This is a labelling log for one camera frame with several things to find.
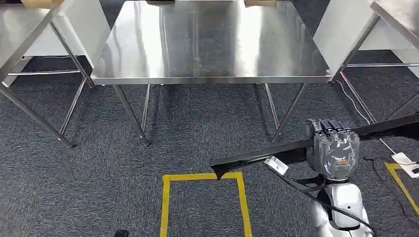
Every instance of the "table leg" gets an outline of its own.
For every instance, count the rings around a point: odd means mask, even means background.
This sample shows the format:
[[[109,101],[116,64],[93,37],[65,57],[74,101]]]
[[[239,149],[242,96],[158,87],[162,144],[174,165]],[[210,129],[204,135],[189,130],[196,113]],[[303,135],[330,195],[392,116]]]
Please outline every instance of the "table leg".
[[[374,15],[372,16],[372,18],[370,19],[369,24],[366,26],[364,33],[360,36],[360,38],[358,39],[358,41],[356,42],[356,44],[354,45],[354,47],[351,49],[351,51],[349,52],[349,54],[345,58],[345,60],[342,63],[342,65],[336,71],[335,76],[332,78],[332,81],[335,81],[336,80],[336,75],[337,74],[339,74],[340,72],[343,72],[343,70],[345,69],[346,65],[349,64],[349,62],[351,61],[351,59],[355,56],[356,52],[358,52],[359,48],[362,46],[362,44],[364,43],[364,41],[370,35],[371,31],[373,31],[374,26],[377,24],[377,22],[379,21],[379,19],[380,19],[380,17],[378,16],[378,14],[374,13]]]
[[[141,128],[143,129],[143,131],[145,131],[145,123],[147,121],[148,101],[150,100],[150,87],[151,87],[151,85],[148,84],[147,92],[145,94],[143,120],[141,121]]]
[[[411,105],[414,105],[417,103],[416,100],[419,99],[419,95],[414,95],[412,98],[410,98],[405,104],[403,104],[400,108],[398,108],[396,111],[392,112],[391,115],[386,120],[391,120],[399,114],[403,114]]]
[[[35,111],[25,105],[22,101],[20,101],[7,87],[3,84],[0,84],[0,92],[5,95],[9,100],[11,100],[15,105],[21,108],[25,113],[31,116],[36,122],[42,125],[46,130],[52,133],[58,140],[64,143],[67,147],[72,147],[73,144],[65,138],[62,134],[57,132],[55,128],[49,124],[44,118],[38,115]]]
[[[80,73],[83,75],[83,77],[87,78],[87,84],[89,85],[89,87],[90,88],[93,88],[94,87],[94,82],[92,81],[92,79],[90,78],[90,76],[86,73],[86,71],[84,70],[84,68],[82,67],[82,65],[80,64],[80,62],[78,61],[77,57],[73,54],[73,52],[70,49],[69,45],[65,41],[63,35],[58,30],[57,25],[54,23],[54,21],[51,21],[50,25],[51,25],[51,28],[54,31],[55,35],[57,36],[57,38],[60,40],[61,44],[63,45],[63,47],[67,51],[67,53],[70,56],[71,60],[76,65],[77,69],[80,71]]]
[[[137,117],[134,114],[134,111],[131,108],[131,105],[128,103],[128,100],[126,100],[125,93],[124,93],[124,91],[122,91],[121,86],[120,85],[113,85],[113,87],[114,87],[114,89],[115,89],[115,91],[118,95],[118,98],[122,102],[122,105],[124,106],[125,112],[128,114],[129,119],[131,120],[131,122],[134,125],[134,129],[138,132],[138,134],[140,134],[140,138],[141,138],[144,146],[149,145],[149,142],[148,142],[148,140],[147,140],[147,138],[144,134],[143,129],[141,128],[141,126],[138,122]]]
[[[295,110],[296,110],[300,100],[303,98],[303,95],[306,92],[307,88],[308,88],[307,83],[304,83],[300,87],[300,90],[298,91],[297,96],[294,98],[291,106],[288,108],[288,111],[285,114],[285,117],[281,120],[281,123],[279,124],[279,128],[276,131],[274,138],[272,139],[273,141],[275,141],[276,137],[284,131],[285,125],[287,125],[288,121],[293,117],[293,115],[295,113]]]
[[[275,109],[274,101],[272,99],[271,90],[269,89],[268,83],[265,83],[264,85],[265,85],[265,89],[266,89],[266,94],[268,96],[269,104],[271,105],[271,111],[272,111],[272,116],[274,117],[275,127],[276,127],[276,129],[278,129],[279,128],[279,120],[278,120],[278,116],[276,114],[276,109]]]
[[[346,77],[346,75],[343,72],[340,72],[340,76],[342,77],[342,79],[345,82],[345,84],[349,87],[349,89],[351,90],[352,94],[355,96],[355,99],[361,105],[362,109],[365,111],[365,113],[367,114],[367,116],[370,119],[370,121],[372,123],[377,123],[377,120],[374,117],[373,113],[371,113],[370,109],[368,109],[367,105],[362,100],[361,96],[359,96],[358,92],[355,90],[354,86],[349,81],[349,79]]]
[[[73,102],[71,103],[70,109],[67,112],[67,115],[64,119],[64,123],[61,126],[60,134],[64,135],[65,131],[67,130],[68,123],[70,122],[70,118],[73,115],[74,109],[76,108],[77,102],[79,101],[80,95],[82,93],[84,84],[86,84],[87,78],[84,77],[82,83],[80,83],[79,88],[77,89],[76,95],[74,96]]]

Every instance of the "small black object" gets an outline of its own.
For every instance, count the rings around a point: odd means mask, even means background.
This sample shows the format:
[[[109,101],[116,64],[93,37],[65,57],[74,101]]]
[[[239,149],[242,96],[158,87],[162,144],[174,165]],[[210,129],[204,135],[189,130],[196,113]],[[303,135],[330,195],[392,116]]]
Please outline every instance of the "small black object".
[[[114,237],[128,237],[128,235],[129,235],[129,231],[126,231],[126,230],[117,230],[115,232]]]

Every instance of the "stainless steel table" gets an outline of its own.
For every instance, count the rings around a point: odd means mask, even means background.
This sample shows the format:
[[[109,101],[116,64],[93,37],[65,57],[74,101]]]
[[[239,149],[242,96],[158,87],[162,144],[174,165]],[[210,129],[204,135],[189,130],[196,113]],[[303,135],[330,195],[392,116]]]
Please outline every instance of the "stainless steel table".
[[[375,0],[371,9],[419,48],[419,0]]]
[[[371,9],[375,12],[374,16],[370,19],[369,25],[365,29],[364,33],[360,36],[358,42],[353,47],[352,51],[347,56],[345,62],[340,67],[339,73],[351,90],[355,99],[361,104],[363,110],[367,114],[368,118],[372,123],[376,123],[374,115],[367,107],[365,102],[359,96],[354,86],[350,83],[346,75],[343,73],[345,67],[418,67],[419,63],[396,63],[396,64],[351,64],[348,65],[349,61],[353,58],[355,53],[364,43],[365,39],[371,33],[373,28],[379,19],[383,19],[396,31],[398,31],[405,39],[407,39],[414,47],[419,49],[419,0],[374,0],[371,3]],[[407,102],[400,108],[396,109],[391,113],[387,119],[393,119],[400,114],[403,114],[412,105],[419,102],[419,95],[416,94],[411,97]]]
[[[30,115],[34,120],[41,124],[45,129],[51,132],[55,137],[61,140],[64,145],[71,147],[73,144],[64,137],[67,125],[73,114],[76,103],[81,94],[84,84],[87,82],[91,86],[94,85],[90,76],[84,71],[79,61],[72,53],[71,49],[65,42],[65,39],[57,29],[53,22],[53,18],[57,13],[57,7],[52,9],[27,8],[22,4],[2,4],[0,5],[0,81],[3,81],[7,75],[24,76],[24,75],[47,75],[61,74],[67,72],[21,72],[10,73],[13,67],[18,63],[26,50],[39,37],[43,30],[50,24],[58,39],[67,50],[74,64],[78,68],[77,71],[70,70],[72,73],[81,73],[84,77],[79,89],[74,97],[70,109],[64,119],[64,123],[58,132],[43,117],[31,110],[27,105],[20,101],[6,86],[0,83],[0,92],[10,99],[19,108]]]
[[[328,66],[290,1],[245,7],[243,1],[126,1],[91,78],[111,84],[143,138],[121,84],[264,83],[277,133],[308,83],[331,80]],[[302,83],[278,121],[268,83]]]

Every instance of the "gray carpet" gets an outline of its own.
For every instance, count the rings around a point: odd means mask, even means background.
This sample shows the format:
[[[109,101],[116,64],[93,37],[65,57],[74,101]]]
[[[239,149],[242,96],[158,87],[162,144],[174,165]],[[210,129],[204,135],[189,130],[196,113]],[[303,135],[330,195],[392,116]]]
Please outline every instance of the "gray carpet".
[[[110,22],[122,0],[101,0]],[[295,1],[306,22],[319,22],[327,1]],[[387,51],[359,55],[359,61],[397,61]],[[66,59],[36,58],[27,66],[65,68]],[[417,92],[407,69],[357,69],[347,75],[378,120]],[[22,100],[59,127],[80,83],[80,76],[18,78],[11,88]],[[282,116],[299,85],[271,85]],[[123,86],[137,115],[144,86]],[[330,118],[365,125],[338,84],[310,85],[299,110],[277,144],[302,138],[307,118]],[[24,112],[0,96],[0,236],[112,237],[116,229],[132,237],[157,236],[162,205],[162,175],[208,173],[210,160],[273,146],[274,122],[259,85],[155,86],[150,97],[143,147],[110,86],[83,92],[65,148]],[[389,139],[396,151],[418,160],[419,146]],[[380,236],[418,236],[419,218],[388,174],[389,151],[379,142],[361,144],[352,181],[363,194],[370,222]],[[243,172],[253,236],[314,236],[308,198],[261,165]],[[306,163],[291,165],[293,177],[314,175]],[[418,202],[418,181],[399,172]],[[243,222],[233,181],[176,182],[170,189],[168,236],[242,236]]]

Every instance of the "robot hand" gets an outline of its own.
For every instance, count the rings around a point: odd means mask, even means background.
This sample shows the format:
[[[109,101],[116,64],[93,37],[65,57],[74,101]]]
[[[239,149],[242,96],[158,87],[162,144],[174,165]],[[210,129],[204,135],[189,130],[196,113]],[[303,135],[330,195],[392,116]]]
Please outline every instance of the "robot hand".
[[[306,154],[311,168],[328,180],[348,179],[359,157],[358,135],[334,119],[309,119],[306,136],[314,140]]]

